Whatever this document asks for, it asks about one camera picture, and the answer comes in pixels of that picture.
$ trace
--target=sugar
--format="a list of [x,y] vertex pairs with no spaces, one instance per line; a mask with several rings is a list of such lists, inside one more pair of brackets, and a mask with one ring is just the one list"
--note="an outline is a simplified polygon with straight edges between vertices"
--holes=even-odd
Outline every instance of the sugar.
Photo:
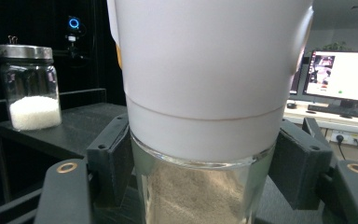
[[10,106],[13,128],[37,130],[61,123],[58,100],[46,96],[24,97]]

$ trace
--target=electrical socket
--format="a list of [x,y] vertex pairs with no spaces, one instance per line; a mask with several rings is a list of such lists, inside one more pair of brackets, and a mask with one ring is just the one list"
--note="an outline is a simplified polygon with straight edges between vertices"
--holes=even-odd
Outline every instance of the electrical socket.
[[357,146],[354,139],[358,139],[358,133],[350,133],[350,132],[343,132],[338,130],[333,130],[333,133],[331,134],[330,141],[337,142],[337,136],[342,135],[344,137],[344,140],[342,141],[342,144],[348,144]]

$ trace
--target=computer monitor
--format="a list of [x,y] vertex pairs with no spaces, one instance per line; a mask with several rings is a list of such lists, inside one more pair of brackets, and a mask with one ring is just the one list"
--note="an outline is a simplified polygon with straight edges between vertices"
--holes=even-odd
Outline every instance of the computer monitor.
[[341,100],[340,106],[330,105],[322,112],[358,117],[358,52],[313,51],[304,94]]
[[298,85],[301,79],[301,71],[303,69],[303,64],[306,62],[305,58],[302,57],[301,63],[298,67],[298,70],[295,72],[295,75],[293,76],[292,81],[292,87],[290,88],[290,95],[297,95],[298,94]]
[[292,87],[290,88],[291,95],[297,95],[298,83],[300,81],[300,74],[301,74],[301,69],[298,69],[298,71],[296,71],[295,75],[293,76]]

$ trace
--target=metal lid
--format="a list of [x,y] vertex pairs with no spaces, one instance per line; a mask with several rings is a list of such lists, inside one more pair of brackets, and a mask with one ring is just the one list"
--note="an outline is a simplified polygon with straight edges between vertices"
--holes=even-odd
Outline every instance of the metal lid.
[[1,58],[53,59],[53,50],[29,45],[0,45]]

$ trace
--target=black table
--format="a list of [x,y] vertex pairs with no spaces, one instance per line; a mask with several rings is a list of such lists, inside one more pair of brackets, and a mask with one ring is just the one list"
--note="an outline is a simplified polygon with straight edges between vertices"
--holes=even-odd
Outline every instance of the black table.
[[16,131],[10,121],[0,122],[1,137],[40,150],[61,160],[86,158],[86,148],[127,107],[98,103],[62,111],[62,124],[38,131]]

